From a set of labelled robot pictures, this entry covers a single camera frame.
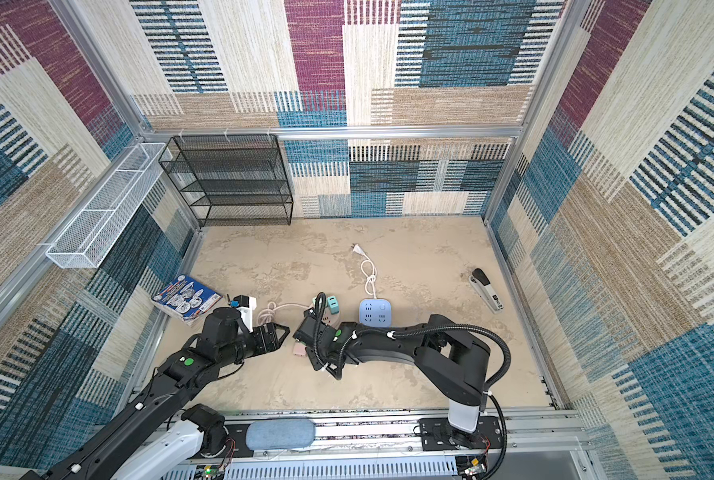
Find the teal plug adapter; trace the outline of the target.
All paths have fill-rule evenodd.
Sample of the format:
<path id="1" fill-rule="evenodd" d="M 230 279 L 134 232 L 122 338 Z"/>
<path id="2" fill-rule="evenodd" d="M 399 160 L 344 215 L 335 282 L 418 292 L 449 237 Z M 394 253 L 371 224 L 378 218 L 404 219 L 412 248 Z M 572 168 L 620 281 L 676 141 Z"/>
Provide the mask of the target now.
<path id="1" fill-rule="evenodd" d="M 326 297 L 327 308 L 332 315 L 337 315 L 340 311 L 339 303 L 335 296 Z"/>

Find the mint green plug adapter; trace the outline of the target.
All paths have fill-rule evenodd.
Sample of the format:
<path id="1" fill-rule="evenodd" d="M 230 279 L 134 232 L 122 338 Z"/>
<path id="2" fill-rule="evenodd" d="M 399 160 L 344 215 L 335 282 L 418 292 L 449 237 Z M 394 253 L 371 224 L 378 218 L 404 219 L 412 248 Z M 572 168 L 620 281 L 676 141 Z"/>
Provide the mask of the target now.
<path id="1" fill-rule="evenodd" d="M 328 306 L 327 295 L 324 292 L 319 292 L 313 300 L 313 308 L 315 310 L 323 310 Z"/>

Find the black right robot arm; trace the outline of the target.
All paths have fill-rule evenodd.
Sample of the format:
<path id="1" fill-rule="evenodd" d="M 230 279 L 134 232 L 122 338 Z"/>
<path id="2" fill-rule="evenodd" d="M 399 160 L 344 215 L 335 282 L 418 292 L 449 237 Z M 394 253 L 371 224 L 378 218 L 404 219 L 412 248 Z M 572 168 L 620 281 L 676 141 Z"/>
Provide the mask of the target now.
<path id="1" fill-rule="evenodd" d="M 455 323 L 434 314 L 410 327 L 370 327 L 343 322 L 337 328 L 312 315 L 294 333 L 312 367 L 340 380 L 345 367 L 367 362 L 393 362 L 416 367 L 449 401 L 447 425 L 431 434 L 455 448 L 476 448 L 478 432 L 492 387 L 512 363 L 507 343 L 478 325 Z"/>

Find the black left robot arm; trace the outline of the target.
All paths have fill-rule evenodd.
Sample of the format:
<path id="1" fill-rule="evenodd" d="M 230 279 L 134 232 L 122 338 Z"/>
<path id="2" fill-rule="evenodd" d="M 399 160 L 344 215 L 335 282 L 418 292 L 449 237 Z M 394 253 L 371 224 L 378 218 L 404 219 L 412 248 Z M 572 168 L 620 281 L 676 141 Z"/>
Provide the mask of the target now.
<path id="1" fill-rule="evenodd" d="M 278 350 L 290 329 L 276 323 L 249 328 L 241 311 L 220 307 L 205 319 L 202 331 L 156 368 L 143 390 L 83 446 L 44 473 L 24 479 L 110 479 L 167 419 L 221 378 L 228 365 Z"/>

